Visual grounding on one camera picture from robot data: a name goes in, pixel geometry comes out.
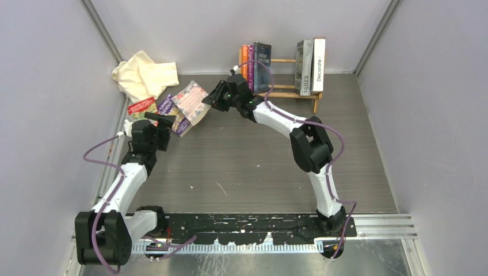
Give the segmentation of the floral white book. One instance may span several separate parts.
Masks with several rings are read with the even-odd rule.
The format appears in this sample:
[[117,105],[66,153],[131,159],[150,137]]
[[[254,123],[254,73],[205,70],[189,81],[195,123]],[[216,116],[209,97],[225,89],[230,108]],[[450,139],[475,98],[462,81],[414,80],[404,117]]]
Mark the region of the floral white book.
[[197,125],[208,113],[211,105],[203,102],[209,94],[194,80],[171,100],[192,126]]

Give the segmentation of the orange treehouse book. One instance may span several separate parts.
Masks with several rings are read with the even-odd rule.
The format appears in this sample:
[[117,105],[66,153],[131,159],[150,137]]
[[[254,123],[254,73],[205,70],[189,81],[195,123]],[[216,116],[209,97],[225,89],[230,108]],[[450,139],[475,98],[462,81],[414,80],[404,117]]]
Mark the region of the orange treehouse book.
[[241,47],[241,61],[240,61],[240,64],[242,65],[240,71],[241,71],[241,74],[245,80],[247,80],[247,64],[246,64],[246,62],[249,59],[248,53],[249,53],[249,45],[245,44]]

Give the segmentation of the purple cartoon book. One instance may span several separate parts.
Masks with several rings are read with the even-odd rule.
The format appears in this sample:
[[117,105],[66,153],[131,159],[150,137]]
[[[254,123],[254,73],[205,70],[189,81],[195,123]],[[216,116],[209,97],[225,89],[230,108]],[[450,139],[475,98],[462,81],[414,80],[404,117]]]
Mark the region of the purple cartoon book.
[[248,45],[248,52],[247,52],[247,82],[249,85],[249,89],[253,92],[254,91],[254,63],[250,62],[254,60],[254,45]]

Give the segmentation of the dark blue book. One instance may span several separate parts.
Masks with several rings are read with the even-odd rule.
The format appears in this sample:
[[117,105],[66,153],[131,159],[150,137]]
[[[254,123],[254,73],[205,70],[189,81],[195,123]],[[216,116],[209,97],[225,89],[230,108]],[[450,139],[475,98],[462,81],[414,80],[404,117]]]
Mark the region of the dark blue book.
[[270,85],[270,70],[272,46],[269,44],[254,43],[253,60],[253,92],[264,93]]

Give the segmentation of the grey ianra book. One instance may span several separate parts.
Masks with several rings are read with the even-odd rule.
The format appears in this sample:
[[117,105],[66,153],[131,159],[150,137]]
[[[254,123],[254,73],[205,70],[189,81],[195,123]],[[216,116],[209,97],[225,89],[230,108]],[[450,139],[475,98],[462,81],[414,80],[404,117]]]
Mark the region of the grey ianra book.
[[299,96],[309,96],[310,77],[313,55],[313,39],[305,39],[297,44],[295,68],[295,93]]

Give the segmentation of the wooden book rack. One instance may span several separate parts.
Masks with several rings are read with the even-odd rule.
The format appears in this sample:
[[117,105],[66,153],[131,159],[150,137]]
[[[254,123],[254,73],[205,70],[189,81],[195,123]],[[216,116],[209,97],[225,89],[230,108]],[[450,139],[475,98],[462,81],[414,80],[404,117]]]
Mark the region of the wooden book rack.
[[[241,48],[239,49],[239,64],[241,61]],[[296,57],[294,59],[273,59],[271,58],[271,65],[278,64],[278,63],[296,63]],[[323,75],[323,92],[324,92],[324,81],[325,81],[325,67],[324,67],[324,75]],[[313,109],[312,112],[316,113],[318,110],[319,100],[322,98],[323,92],[319,92],[309,96],[299,96],[295,93],[295,86],[294,86],[295,74],[293,78],[293,85],[275,85],[273,91],[269,94],[271,98],[303,98],[303,99],[311,99],[313,100]],[[310,77],[310,91],[311,91],[311,82],[312,82],[312,66],[311,66],[311,77]]]

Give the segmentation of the white Decorate book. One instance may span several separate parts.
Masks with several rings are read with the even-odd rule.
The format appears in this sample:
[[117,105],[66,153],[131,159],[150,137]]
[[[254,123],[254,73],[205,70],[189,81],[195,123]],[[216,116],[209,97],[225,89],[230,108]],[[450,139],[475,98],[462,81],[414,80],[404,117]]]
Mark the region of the white Decorate book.
[[316,94],[323,92],[326,38],[315,37],[313,50],[311,92]]

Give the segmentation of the purple yellow treehouse book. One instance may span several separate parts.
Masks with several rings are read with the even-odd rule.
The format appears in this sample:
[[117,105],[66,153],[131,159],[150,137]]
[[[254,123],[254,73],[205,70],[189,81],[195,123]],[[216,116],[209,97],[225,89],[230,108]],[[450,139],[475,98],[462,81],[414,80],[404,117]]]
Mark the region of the purple yellow treehouse book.
[[189,120],[183,115],[183,113],[176,107],[175,103],[171,100],[173,96],[168,94],[162,102],[157,105],[158,113],[164,116],[174,116],[175,120],[172,125],[172,131],[179,137],[183,137],[192,127]]

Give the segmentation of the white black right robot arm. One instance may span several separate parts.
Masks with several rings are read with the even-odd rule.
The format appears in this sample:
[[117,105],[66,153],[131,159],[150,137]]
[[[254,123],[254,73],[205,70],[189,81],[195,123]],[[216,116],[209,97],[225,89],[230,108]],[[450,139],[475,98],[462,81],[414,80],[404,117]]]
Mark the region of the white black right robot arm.
[[289,138],[296,165],[307,173],[312,183],[321,232],[334,236],[341,230],[347,212],[340,203],[331,175],[334,148],[318,117],[293,115],[266,98],[254,95],[241,74],[221,80],[202,102],[221,112],[236,108],[243,118],[266,125]]

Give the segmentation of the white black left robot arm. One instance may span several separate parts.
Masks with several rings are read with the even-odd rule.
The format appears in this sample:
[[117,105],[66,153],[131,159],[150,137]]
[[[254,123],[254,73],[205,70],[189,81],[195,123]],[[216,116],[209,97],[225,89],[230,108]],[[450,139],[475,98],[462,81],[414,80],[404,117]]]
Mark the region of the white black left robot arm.
[[157,152],[166,151],[175,116],[145,112],[143,119],[125,121],[124,130],[106,140],[114,141],[129,137],[129,151],[121,165],[88,158],[90,163],[113,167],[118,175],[107,193],[90,211],[79,212],[75,218],[75,241],[77,259],[81,265],[103,265],[111,270],[125,265],[132,245],[145,234],[163,236],[168,229],[168,220],[161,206],[137,208],[126,218],[128,208],[142,184],[150,176],[156,162]]

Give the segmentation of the red treehouse book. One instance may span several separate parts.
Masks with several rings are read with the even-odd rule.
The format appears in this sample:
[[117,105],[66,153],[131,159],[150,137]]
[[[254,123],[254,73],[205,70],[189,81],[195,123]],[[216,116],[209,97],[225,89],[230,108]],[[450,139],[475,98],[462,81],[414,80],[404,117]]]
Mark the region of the red treehouse book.
[[147,98],[138,103],[134,103],[127,107],[127,113],[129,116],[129,122],[136,122],[140,120],[146,120],[145,113],[158,114],[158,108],[154,97]]

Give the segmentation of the cream cloth bag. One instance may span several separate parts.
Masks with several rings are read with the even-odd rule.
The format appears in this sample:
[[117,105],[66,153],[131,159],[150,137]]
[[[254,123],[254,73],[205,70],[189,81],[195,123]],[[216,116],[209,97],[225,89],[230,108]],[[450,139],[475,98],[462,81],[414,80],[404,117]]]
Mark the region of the cream cloth bag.
[[158,99],[166,88],[180,84],[175,62],[155,63],[142,50],[120,62],[111,77],[133,104],[151,97]]

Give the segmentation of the black mounting base plate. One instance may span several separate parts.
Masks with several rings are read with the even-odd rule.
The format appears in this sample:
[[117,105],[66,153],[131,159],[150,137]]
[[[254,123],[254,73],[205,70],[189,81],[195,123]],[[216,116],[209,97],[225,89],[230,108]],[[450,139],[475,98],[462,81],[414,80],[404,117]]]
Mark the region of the black mounting base plate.
[[336,230],[326,229],[321,217],[298,214],[172,213],[167,226],[144,235],[143,252],[159,259],[179,254],[318,252],[337,258],[345,240],[357,236],[351,218]]

